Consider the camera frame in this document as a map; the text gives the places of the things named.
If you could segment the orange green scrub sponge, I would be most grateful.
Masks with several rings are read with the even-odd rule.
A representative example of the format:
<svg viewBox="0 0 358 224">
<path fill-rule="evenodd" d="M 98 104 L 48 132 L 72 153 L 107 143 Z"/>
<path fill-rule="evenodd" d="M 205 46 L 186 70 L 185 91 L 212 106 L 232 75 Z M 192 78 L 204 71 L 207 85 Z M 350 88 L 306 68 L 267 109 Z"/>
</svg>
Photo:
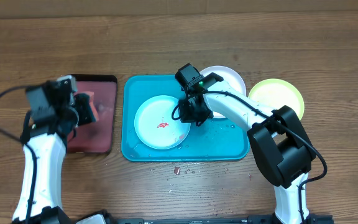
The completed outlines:
<svg viewBox="0 0 358 224">
<path fill-rule="evenodd" d="M 98 112 L 94 105 L 94 93 L 86 91 L 75 95 L 75 105 L 79 121 L 78 125 L 95 123 L 99 120 Z"/>
</svg>

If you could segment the light blue plate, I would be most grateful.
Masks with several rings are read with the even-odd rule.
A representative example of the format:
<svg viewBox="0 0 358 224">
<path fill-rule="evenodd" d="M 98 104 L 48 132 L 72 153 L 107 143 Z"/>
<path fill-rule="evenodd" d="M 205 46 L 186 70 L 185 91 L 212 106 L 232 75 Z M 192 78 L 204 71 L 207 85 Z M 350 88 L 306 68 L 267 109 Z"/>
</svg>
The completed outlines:
<svg viewBox="0 0 358 224">
<path fill-rule="evenodd" d="M 178 99 L 168 95 L 154 96 L 141 104 L 134 118 L 139 139 L 153 149 L 171 149 L 181 144 L 191 124 L 172 119 L 178 116 Z"/>
</svg>

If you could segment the yellow-green plate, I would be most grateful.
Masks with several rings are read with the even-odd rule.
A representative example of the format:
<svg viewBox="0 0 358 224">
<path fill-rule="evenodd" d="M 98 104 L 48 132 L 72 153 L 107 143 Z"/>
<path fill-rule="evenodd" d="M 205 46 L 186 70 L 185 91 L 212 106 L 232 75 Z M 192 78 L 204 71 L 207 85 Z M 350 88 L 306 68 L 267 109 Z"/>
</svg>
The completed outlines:
<svg viewBox="0 0 358 224">
<path fill-rule="evenodd" d="M 285 80 L 277 78 L 262 80 L 251 89 L 248 97 L 274 109 L 279 109 L 284 105 L 289 106 L 295 111 L 299 120 L 305 112 L 305 102 L 301 93 Z"/>
</svg>

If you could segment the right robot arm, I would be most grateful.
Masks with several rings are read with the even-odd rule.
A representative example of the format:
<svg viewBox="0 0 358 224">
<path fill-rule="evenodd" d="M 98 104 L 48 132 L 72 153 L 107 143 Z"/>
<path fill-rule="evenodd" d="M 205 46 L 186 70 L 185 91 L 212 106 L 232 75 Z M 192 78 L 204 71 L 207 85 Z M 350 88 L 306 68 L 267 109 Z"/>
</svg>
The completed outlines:
<svg viewBox="0 0 358 224">
<path fill-rule="evenodd" d="M 289 106 L 272 109 L 248 99 L 216 73 L 202 76 L 191 64 L 175 74 L 186 97 L 172 118 L 201 126 L 217 112 L 242 128 L 262 175 L 274 186 L 279 223 L 311 223 L 306 183 L 318 156 L 296 113 Z"/>
</svg>

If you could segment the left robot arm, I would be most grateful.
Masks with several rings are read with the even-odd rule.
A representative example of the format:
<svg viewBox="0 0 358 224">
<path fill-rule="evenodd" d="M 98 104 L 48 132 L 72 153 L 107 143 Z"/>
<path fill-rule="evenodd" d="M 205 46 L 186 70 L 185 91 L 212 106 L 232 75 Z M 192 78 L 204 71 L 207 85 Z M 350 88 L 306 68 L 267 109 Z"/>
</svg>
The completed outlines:
<svg viewBox="0 0 358 224">
<path fill-rule="evenodd" d="M 63 210 L 63 160 L 68 153 L 105 153 L 112 144 L 116 82 L 74 78 L 27 87 L 33 121 L 22 133 L 25 154 L 21 196 L 13 223 L 41 223 L 46 210 Z"/>
</svg>

